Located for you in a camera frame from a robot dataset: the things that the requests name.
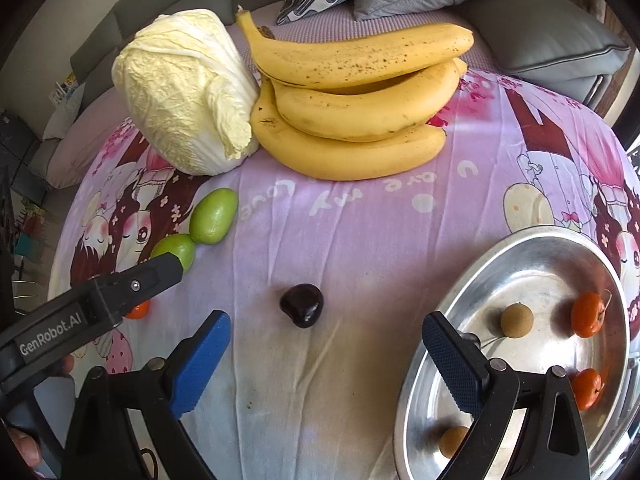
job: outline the white wall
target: white wall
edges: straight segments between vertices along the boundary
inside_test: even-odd
[[[42,135],[54,106],[49,93],[71,72],[69,58],[118,0],[47,0],[0,70],[0,108]]]

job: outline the green lime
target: green lime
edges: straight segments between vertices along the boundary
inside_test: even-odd
[[[154,250],[151,251],[151,257],[155,258],[160,254],[171,253],[178,256],[184,272],[189,270],[193,263],[193,257],[196,254],[196,244],[191,237],[186,234],[170,235],[160,240]]]
[[[228,187],[209,193],[193,208],[189,234],[199,244],[217,244],[225,237],[238,210],[238,194]]]

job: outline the cartoon print fabric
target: cartoon print fabric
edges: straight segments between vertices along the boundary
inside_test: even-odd
[[[220,308],[232,343],[182,418],[217,477],[394,478],[398,393],[423,317],[478,256],[541,224],[580,232],[607,255],[640,346],[640,183],[610,128],[564,96],[473,70],[431,123],[447,134],[431,162],[326,182],[264,150],[229,173],[190,178],[125,122],[82,182],[50,296],[148,258],[157,240],[187,231],[213,189],[238,191],[238,217],[219,244],[197,247],[147,317],[79,350],[79,383],[95,364],[124,372],[169,355]],[[324,293],[310,330],[278,307],[297,283]]]

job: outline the silver oval tray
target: silver oval tray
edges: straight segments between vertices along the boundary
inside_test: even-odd
[[[592,290],[612,298],[604,326],[581,339],[570,325],[575,298]],[[505,359],[514,370],[544,373],[562,365],[569,375],[599,370],[606,383],[596,405],[581,412],[591,471],[606,457],[598,440],[618,402],[627,368],[629,327],[623,291],[606,256],[584,235],[554,226],[519,231],[500,241],[460,277],[438,306],[460,332],[473,332],[485,344],[498,336],[500,313],[511,303],[528,305],[532,331],[521,339],[498,339],[482,351]],[[486,480],[502,478],[516,443],[524,410],[513,413]],[[447,464],[438,439],[451,426],[469,427],[424,345],[412,359],[399,397],[394,430],[396,468],[401,480],[435,480]],[[596,444],[598,452],[593,449]]]

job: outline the bed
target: bed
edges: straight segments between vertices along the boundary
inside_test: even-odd
[[[258,24],[271,27],[280,4],[254,4]],[[317,41],[430,21],[471,26],[447,10],[357,24],[346,6],[300,23],[311,20],[272,30]],[[239,31],[228,30],[251,64]],[[443,152],[387,178],[319,181],[264,150],[220,176],[189,176],[130,119],[105,126],[65,221],[50,298],[145,260],[165,235],[187,231],[193,205],[214,189],[235,189],[239,211],[223,241],[199,246],[193,267],[152,300],[148,316],[74,353],[77,387],[94,365],[121,373],[169,355],[222,309],[232,343],[182,418],[217,478],[396,478],[396,402],[423,317],[498,240],[545,224],[581,232],[610,259],[638,349],[640,182],[618,140],[581,102],[499,73],[481,34],[466,60],[470,71],[431,120],[446,131]],[[278,307],[297,283],[325,297],[308,330]],[[140,419],[134,428],[140,447],[152,449]]]

